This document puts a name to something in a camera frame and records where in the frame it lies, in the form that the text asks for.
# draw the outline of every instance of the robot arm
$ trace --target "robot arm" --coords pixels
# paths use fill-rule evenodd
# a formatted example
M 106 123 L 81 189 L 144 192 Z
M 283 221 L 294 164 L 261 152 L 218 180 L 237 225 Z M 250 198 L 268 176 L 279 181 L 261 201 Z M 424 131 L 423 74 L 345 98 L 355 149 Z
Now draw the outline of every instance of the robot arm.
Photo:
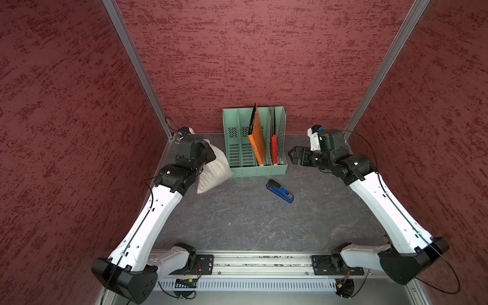
M 149 296 L 158 276 L 176 270 L 186 274 L 195 266 L 195 248 L 183 243 L 148 260 L 169 214 L 195 182 L 203 165 L 215 160 L 209 144 L 190 132 L 180 140 L 176 162 L 159 172 L 149 200 L 122 242 L 108 259 L 98 258 L 92 264 L 92 272 L 104 287 L 136 304 Z
M 341 131 L 315 125 L 307 134 L 310 149 L 296 146 L 288 153 L 293 164 L 327 169 L 341 178 L 363 199 L 391 241 L 383 246 L 341 247 L 332 253 L 336 266 L 384 271 L 405 285 L 449 249 L 442 237 L 432 237 L 405 210 L 366 156 L 349 153 Z

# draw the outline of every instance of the metal corner post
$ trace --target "metal corner post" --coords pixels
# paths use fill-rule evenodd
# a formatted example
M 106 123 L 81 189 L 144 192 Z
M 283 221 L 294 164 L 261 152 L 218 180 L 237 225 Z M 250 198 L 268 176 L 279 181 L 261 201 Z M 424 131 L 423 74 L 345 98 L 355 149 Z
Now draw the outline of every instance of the metal corner post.
M 146 94 L 151 101 L 154 111 L 156 112 L 156 115 L 158 116 L 158 119 L 161 123 L 161 126 L 163 126 L 164 132 L 166 133 L 168 140 L 170 140 L 172 138 L 172 132 L 168 124 L 166 123 L 165 115 L 163 109 L 161 108 L 161 104 L 159 104 L 158 96 L 156 95 L 156 92 L 154 91 L 154 88 L 151 84 L 151 80 L 149 79 L 149 76 L 144 69 L 141 58 L 137 53 L 136 47 L 132 42 L 129 31 L 127 30 L 125 22 L 123 21 L 122 14 L 120 13 L 119 7 L 117 6 L 115 0 L 102 1 L 110 16 L 110 19 L 112 20 L 112 23 L 114 24 L 117 33 L 119 34 L 122 44 L 124 45 L 124 48 L 129 55 L 130 61 L 134 65 L 134 69 L 136 70 L 137 75 L 141 80 L 142 86 L 144 87 L 144 90 L 146 91 Z
M 407 14 L 407 17 L 405 17 L 402 26 L 398 30 L 395 39 L 391 43 L 390 48 L 388 49 L 385 57 L 383 58 L 383 61 L 381 62 L 380 67 L 376 72 L 376 75 L 371 81 L 369 88 L 366 90 L 363 99 L 361 100 L 358 107 L 354 111 L 351 119 L 349 120 L 346 130 L 354 130 L 354 128 L 356 128 L 356 125 L 358 124 L 359 120 L 363 116 L 369 103 L 373 99 L 374 94 L 378 90 L 386 74 L 390 70 L 393 63 L 395 62 L 395 59 L 397 58 L 398 54 L 402 50 L 408 37 L 412 33 L 413 28 L 415 27 L 420 17 L 422 16 L 423 12 L 425 11 L 425 8 L 427 7 L 429 1 L 430 0 L 415 0 L 415 2 L 413 3 L 412 7 L 410 8 Z M 344 133 L 346 139 L 349 138 L 350 135 L 351 135 L 350 132 Z

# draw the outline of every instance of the blue stapler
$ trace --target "blue stapler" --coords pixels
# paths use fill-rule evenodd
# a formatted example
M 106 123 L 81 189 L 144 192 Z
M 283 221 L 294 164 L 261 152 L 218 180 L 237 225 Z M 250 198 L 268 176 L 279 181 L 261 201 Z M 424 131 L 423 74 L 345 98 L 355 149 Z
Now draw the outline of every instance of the blue stapler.
M 281 198 L 285 199 L 289 203 L 292 203 L 293 199 L 295 198 L 290 192 L 288 192 L 284 187 L 282 187 L 278 182 L 270 179 L 266 184 L 266 188 L 276 195 L 280 196 Z

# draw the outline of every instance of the red textured wall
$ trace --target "red textured wall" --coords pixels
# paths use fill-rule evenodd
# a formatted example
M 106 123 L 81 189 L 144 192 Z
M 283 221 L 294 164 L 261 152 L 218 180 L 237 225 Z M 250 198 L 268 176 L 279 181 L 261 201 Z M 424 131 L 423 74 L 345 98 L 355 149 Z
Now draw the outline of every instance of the red textured wall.
M 222 108 L 283 105 L 289 133 L 344 128 L 413 0 L 117 1 L 162 107 L 223 132 Z
M 0 12 L 0 304 L 92 304 L 166 138 L 101 1 Z
M 463 290 L 431 289 L 436 304 L 488 304 L 487 71 L 488 2 L 431 0 L 356 128 L 399 200 L 451 245 Z M 456 288 L 442 261 L 419 277 Z

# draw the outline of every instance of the gray tabletop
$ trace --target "gray tabletop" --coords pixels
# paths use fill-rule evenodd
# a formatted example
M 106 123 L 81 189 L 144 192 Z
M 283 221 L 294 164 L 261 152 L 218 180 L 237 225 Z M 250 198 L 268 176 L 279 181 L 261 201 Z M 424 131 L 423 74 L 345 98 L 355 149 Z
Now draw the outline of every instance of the gray tabletop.
M 222 134 L 203 135 L 225 152 Z M 287 135 L 285 150 L 309 146 Z M 172 145 L 168 163 L 178 146 Z M 274 179 L 295 196 L 288 203 L 266 189 Z M 199 250 L 320 251 L 343 243 L 385 244 L 366 204 L 341 179 L 317 168 L 289 164 L 285 175 L 231 178 L 203 194 L 194 183 L 175 207 L 154 245 L 184 242 Z

